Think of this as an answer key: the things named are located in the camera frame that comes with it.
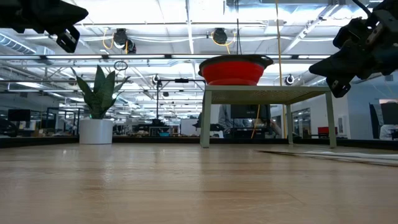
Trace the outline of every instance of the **wooden table surface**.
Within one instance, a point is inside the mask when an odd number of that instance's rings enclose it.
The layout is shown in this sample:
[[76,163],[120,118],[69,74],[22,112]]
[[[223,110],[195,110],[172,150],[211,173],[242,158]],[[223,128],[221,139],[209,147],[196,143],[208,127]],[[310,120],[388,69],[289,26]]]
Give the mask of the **wooden table surface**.
[[0,223],[398,223],[398,168],[256,151],[287,147],[0,149]]

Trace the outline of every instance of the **potted plant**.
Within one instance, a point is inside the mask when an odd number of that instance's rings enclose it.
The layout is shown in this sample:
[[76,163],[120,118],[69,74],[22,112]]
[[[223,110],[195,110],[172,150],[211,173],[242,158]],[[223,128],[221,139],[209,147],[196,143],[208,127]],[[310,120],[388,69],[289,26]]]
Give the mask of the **potted plant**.
[[115,86],[115,72],[113,71],[105,76],[101,67],[97,66],[94,89],[91,90],[87,82],[77,76],[74,69],[72,71],[91,114],[91,119],[80,121],[80,144],[112,144],[113,121],[103,118],[121,93],[117,94],[117,97],[113,97],[114,94],[122,88],[130,77],[124,78],[120,84]]

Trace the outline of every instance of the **snake plant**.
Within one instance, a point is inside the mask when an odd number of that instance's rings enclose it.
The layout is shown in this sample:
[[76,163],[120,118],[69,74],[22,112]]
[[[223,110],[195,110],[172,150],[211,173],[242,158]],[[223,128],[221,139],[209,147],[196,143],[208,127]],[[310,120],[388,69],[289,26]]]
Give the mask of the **snake plant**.
[[116,102],[117,97],[113,98],[113,95],[117,93],[122,86],[127,82],[130,77],[126,77],[123,81],[115,86],[115,72],[109,73],[105,76],[104,71],[101,67],[97,66],[97,72],[95,75],[93,91],[90,86],[82,78],[80,78],[76,71],[71,68],[73,74],[76,76],[77,84],[83,92],[85,103],[90,109],[92,119],[103,119],[107,110],[110,109]]

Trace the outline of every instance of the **ceiling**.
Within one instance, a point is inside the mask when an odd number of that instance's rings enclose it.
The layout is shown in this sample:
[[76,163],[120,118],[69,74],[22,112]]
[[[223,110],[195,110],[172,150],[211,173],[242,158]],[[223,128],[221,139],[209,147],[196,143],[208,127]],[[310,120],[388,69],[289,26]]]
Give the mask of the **ceiling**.
[[[222,27],[232,41],[229,49],[236,54],[237,13],[235,7],[229,7],[230,0],[67,0],[70,4],[85,8],[89,12],[84,20],[75,25],[81,34],[76,55],[120,55],[124,52],[111,46],[111,38],[116,28],[127,29],[127,34],[137,47],[137,54],[228,54],[225,46],[216,45],[211,39],[215,28]],[[279,85],[279,53],[278,26],[275,4],[264,4],[266,0],[241,0],[239,4],[239,33],[243,54],[273,55],[275,64],[268,67],[259,85]],[[358,16],[366,17],[351,1],[347,5],[332,5],[329,0],[285,0],[279,1],[280,51],[283,55],[331,55],[337,52],[332,40],[339,29],[350,19]],[[56,44],[54,37],[48,34],[37,34],[27,30],[18,34],[12,29],[0,29],[4,34],[32,48],[48,48],[55,55],[66,53]],[[19,52],[0,45],[0,53],[4,55],[20,55]],[[49,80],[68,80],[73,78],[69,67],[77,74],[83,74],[87,80],[94,79],[96,64],[103,65],[105,70],[113,70],[117,60],[53,60],[52,65],[38,63],[34,60],[0,60],[28,71],[30,76],[18,76],[16,73],[2,72],[0,78],[38,80],[52,75]],[[186,59],[150,59],[126,60],[129,68],[119,72],[118,78],[132,76],[134,83],[126,85],[129,90],[150,90],[153,88],[152,78],[158,75],[161,79],[191,78],[200,80],[199,64],[203,60]],[[307,83],[315,78],[308,72],[314,60],[282,60],[281,74],[283,77],[293,75],[305,78]],[[192,92],[170,92],[170,96],[161,96],[164,113],[186,116],[198,114],[201,110],[203,93],[202,83],[169,83],[164,90],[190,90]],[[29,88],[13,84],[12,88]],[[67,83],[51,83],[42,87],[46,90],[77,90],[76,86]],[[79,103],[71,98],[81,98],[80,94],[71,97],[69,93],[58,93],[60,101]],[[137,114],[151,114],[156,107],[155,93],[124,92],[123,102],[117,102],[115,111],[137,111]]]

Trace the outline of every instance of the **red bowl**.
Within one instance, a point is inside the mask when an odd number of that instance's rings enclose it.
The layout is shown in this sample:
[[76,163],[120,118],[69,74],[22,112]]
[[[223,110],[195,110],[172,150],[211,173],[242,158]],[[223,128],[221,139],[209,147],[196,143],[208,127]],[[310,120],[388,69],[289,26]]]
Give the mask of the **red bowl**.
[[274,61],[264,55],[224,55],[205,60],[199,75],[209,85],[257,85]]

